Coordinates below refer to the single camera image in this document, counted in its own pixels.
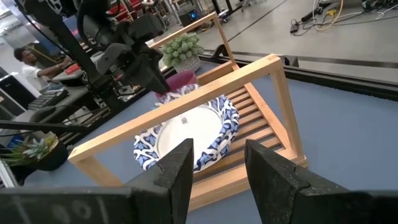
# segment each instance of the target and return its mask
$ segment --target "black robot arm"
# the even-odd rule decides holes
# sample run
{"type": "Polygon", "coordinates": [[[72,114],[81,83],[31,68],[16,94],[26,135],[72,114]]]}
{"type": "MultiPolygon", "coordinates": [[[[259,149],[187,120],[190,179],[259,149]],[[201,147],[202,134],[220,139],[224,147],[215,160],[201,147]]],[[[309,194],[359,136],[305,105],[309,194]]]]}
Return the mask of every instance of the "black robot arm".
{"type": "MultiPolygon", "coordinates": [[[[158,2],[144,2],[143,5],[153,7],[158,2]]],[[[110,0],[17,0],[16,3],[22,13],[31,15],[55,34],[86,72],[88,85],[100,95],[104,91],[106,93],[102,95],[109,95],[113,75],[111,68],[122,70],[124,80],[148,90],[162,94],[170,89],[158,67],[163,55],[145,44],[163,34],[162,25],[154,15],[145,14],[132,22],[118,23],[109,18],[115,14],[107,13],[110,0]],[[101,64],[100,70],[63,23],[63,17],[70,16],[77,16],[77,28],[86,44],[104,52],[100,58],[100,62],[104,63],[98,63],[101,64]],[[92,44],[88,36],[96,43],[92,44]]]]}

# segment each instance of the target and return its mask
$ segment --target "wooden frame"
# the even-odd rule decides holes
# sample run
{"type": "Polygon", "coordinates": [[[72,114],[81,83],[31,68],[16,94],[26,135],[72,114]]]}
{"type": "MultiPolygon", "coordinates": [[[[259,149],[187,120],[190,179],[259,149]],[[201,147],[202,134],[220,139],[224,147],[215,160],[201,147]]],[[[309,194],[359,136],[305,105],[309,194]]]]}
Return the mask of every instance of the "wooden frame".
{"type": "Polygon", "coordinates": [[[268,55],[239,68],[234,61],[215,13],[160,40],[151,47],[160,47],[210,20],[214,20],[220,31],[221,38],[230,55],[230,61],[200,75],[198,81],[202,86],[199,89],[76,147],[69,156],[71,163],[99,185],[120,186],[123,183],[95,159],[95,154],[120,141],[131,139],[134,135],[139,134],[140,130],[151,128],[217,96],[226,94],[237,107],[241,116],[239,134],[237,140],[232,143],[228,156],[194,175],[195,183],[191,193],[190,210],[249,189],[242,150],[246,139],[261,140],[271,137],[264,140],[262,144],[269,148],[279,146],[280,148],[276,150],[279,154],[297,164],[306,165],[307,160],[302,151],[283,64],[278,56],[268,55]],[[250,81],[267,74],[272,77],[285,127],[250,83],[250,81]]]}

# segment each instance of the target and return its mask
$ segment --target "gray floor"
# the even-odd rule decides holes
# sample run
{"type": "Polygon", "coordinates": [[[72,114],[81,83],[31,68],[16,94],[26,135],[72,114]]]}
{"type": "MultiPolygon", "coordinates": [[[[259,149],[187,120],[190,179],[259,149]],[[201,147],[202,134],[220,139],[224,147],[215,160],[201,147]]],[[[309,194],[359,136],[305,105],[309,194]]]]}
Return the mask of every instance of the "gray floor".
{"type": "MultiPolygon", "coordinates": [[[[291,35],[289,33],[290,20],[299,20],[311,11],[312,5],[312,0],[287,0],[286,2],[284,0],[257,0],[244,12],[235,12],[228,23],[223,24],[223,29],[227,38],[230,39],[260,19],[229,42],[233,51],[379,62],[398,61],[398,46],[396,45],[398,30],[393,29],[398,18],[350,26],[333,26],[325,31],[317,31],[313,28],[301,37],[291,35]]],[[[341,15],[359,11],[362,11],[360,2],[351,0],[345,4],[341,15]]],[[[377,15],[376,13],[365,14],[346,22],[371,21],[377,15]]],[[[398,11],[392,10],[387,12],[384,18],[396,15],[398,11]]],[[[200,34],[200,38],[200,43],[206,49],[215,49],[222,44],[221,37],[215,28],[200,34]]],[[[398,83],[397,70],[392,68],[304,61],[300,62],[300,66],[398,83]]]]}

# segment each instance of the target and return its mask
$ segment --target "blue and white plate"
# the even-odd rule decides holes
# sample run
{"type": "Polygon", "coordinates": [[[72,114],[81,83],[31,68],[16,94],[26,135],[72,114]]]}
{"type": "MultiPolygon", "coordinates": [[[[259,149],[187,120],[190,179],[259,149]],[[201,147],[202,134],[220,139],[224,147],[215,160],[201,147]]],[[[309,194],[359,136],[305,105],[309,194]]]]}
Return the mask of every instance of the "blue and white plate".
{"type": "MultiPolygon", "coordinates": [[[[198,85],[187,85],[170,92],[159,98],[155,107],[158,108],[197,88],[198,85]]],[[[238,133],[238,125],[238,111],[227,97],[221,95],[141,132],[134,143],[134,157],[147,170],[184,139],[193,138],[193,170],[199,172],[228,153],[231,141],[238,133]]]]}

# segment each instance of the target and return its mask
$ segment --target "green succulent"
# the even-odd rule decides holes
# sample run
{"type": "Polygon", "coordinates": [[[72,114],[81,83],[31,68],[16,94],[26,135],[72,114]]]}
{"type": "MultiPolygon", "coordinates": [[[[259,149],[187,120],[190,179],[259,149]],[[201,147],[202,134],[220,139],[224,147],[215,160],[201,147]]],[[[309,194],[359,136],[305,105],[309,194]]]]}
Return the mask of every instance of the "green succulent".
{"type": "Polygon", "coordinates": [[[203,53],[203,47],[198,45],[197,34],[184,34],[165,44],[162,51],[163,61],[167,66],[176,66],[191,57],[203,53]]]}
{"type": "Polygon", "coordinates": [[[11,153],[3,154],[2,160],[8,166],[26,166],[39,161],[50,152],[52,144],[57,140],[56,135],[51,134],[40,141],[33,139],[31,143],[27,141],[18,141],[9,150],[11,153]]]}

